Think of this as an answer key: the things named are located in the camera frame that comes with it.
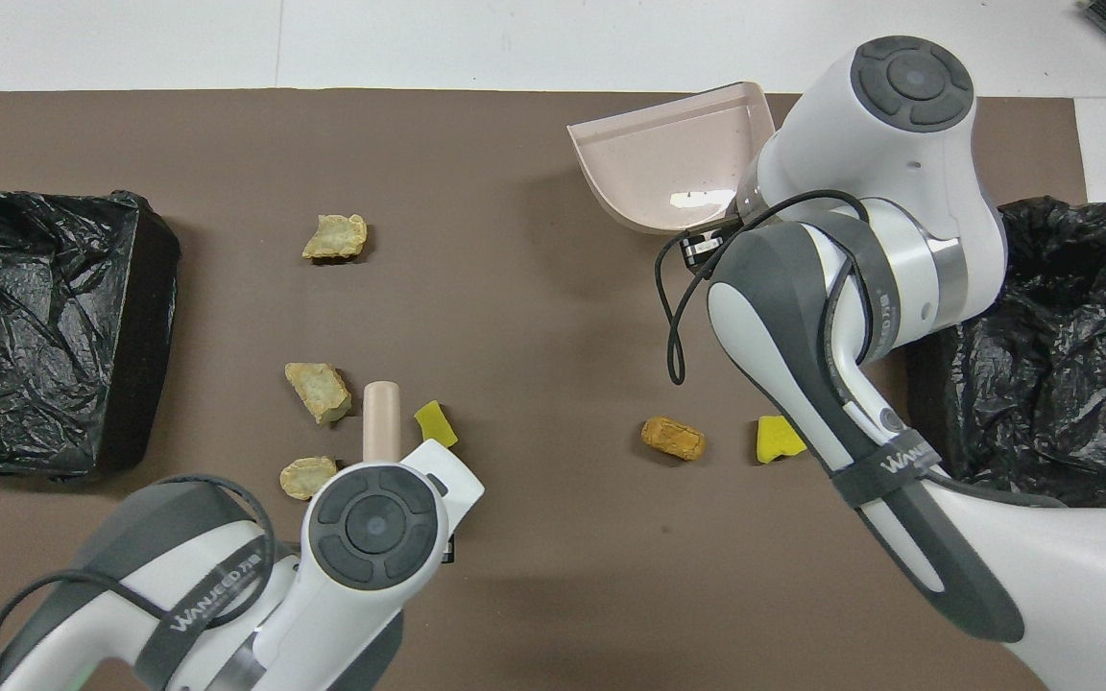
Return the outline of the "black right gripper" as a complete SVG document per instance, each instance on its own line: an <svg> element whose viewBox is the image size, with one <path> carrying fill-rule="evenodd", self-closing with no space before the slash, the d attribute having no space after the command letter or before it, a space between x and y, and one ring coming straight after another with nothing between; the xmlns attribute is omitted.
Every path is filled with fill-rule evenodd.
<svg viewBox="0 0 1106 691"><path fill-rule="evenodd" d="M685 266L702 268L734 235L741 226L695 227L681 241Z"/></svg>

